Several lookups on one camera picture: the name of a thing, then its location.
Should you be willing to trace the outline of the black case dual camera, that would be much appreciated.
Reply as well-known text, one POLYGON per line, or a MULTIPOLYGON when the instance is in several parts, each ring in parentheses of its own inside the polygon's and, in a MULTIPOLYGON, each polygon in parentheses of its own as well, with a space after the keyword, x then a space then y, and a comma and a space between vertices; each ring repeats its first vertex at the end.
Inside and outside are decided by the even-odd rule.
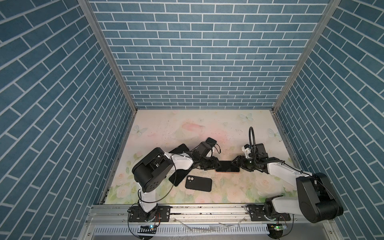
POLYGON ((210 178, 188 175, 185 188, 189 190, 211 192, 213 181, 210 178))

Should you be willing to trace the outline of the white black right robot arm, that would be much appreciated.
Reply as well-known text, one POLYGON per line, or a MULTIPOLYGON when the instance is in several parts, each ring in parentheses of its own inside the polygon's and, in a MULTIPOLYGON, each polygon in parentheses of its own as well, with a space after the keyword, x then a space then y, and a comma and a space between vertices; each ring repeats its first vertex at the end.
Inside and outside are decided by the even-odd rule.
POLYGON ((274 220, 282 214, 301 215, 311 223, 332 220, 343 215, 344 207, 329 178, 323 173, 306 173, 283 160, 269 157, 263 144, 256 143, 255 132, 249 128, 249 143, 242 147, 232 165, 247 172, 258 171, 278 177, 297 190, 297 197, 267 198, 263 214, 274 220))

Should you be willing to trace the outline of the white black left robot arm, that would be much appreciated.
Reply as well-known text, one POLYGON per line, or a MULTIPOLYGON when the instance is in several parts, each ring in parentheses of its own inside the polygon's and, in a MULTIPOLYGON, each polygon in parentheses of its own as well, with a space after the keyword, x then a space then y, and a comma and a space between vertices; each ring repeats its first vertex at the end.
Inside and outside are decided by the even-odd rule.
POLYGON ((161 148, 153 149, 132 169, 134 179, 139 185, 139 210, 144 216, 153 216, 156 213, 158 202, 156 188, 166 179, 171 170, 170 181, 177 186, 193 169, 214 170, 220 166, 214 152, 221 152, 215 141, 201 142, 197 147, 189 149, 181 144, 170 152, 161 148))

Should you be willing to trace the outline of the blue phone black screen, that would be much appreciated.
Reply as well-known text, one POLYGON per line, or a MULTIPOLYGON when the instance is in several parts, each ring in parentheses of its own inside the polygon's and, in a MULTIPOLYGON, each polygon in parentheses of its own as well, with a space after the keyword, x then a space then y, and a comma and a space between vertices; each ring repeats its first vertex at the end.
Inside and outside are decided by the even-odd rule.
POLYGON ((206 141, 205 141, 208 145, 210 146, 215 146, 217 141, 212 139, 212 138, 207 138, 206 141))

